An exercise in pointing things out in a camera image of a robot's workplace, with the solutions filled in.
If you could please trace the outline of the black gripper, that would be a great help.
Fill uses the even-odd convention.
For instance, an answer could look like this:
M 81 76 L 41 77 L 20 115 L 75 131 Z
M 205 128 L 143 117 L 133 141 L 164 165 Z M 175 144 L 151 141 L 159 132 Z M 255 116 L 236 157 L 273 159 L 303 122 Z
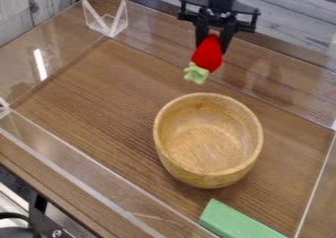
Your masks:
M 232 1 L 227 11 L 211 6 L 211 0 L 180 0 L 177 19 L 196 25 L 196 46 L 209 34 L 209 27 L 223 28 L 219 36 L 221 53 L 225 53 L 236 31 L 253 32 L 256 30 L 260 10 Z

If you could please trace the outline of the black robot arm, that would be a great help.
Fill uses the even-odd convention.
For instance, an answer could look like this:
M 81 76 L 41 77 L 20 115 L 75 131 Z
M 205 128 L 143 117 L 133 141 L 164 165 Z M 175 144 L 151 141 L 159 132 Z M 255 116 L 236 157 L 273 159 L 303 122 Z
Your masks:
M 219 45 L 225 53 L 233 35 L 243 31 L 253 33 L 261 12 L 237 0 L 180 0 L 177 19 L 196 28 L 196 46 L 201 45 L 211 27 L 220 28 Z

